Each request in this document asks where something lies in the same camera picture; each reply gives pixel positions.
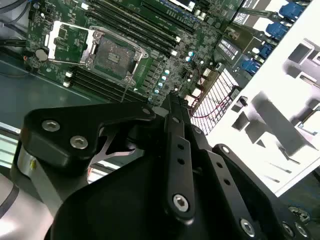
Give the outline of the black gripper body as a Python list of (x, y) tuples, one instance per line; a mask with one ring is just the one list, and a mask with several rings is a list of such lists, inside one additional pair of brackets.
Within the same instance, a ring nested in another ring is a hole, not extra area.
[(76, 191), (60, 207), (52, 240), (215, 240), (185, 135)]

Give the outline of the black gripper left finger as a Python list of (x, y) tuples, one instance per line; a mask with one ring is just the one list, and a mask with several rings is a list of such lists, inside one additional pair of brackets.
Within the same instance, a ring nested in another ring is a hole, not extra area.
[(154, 111), (141, 101), (43, 108), (29, 112), (21, 152), (42, 168), (31, 175), (43, 202), (56, 217), (78, 190), (164, 147), (167, 133), (185, 136), (175, 113), (175, 93)]

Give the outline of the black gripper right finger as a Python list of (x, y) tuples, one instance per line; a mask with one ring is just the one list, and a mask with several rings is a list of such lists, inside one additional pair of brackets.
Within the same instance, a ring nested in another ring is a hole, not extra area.
[(311, 240), (298, 216), (226, 145), (211, 147), (191, 124), (188, 103), (176, 95), (174, 111), (184, 123), (194, 166), (201, 170), (200, 195), (215, 240)]

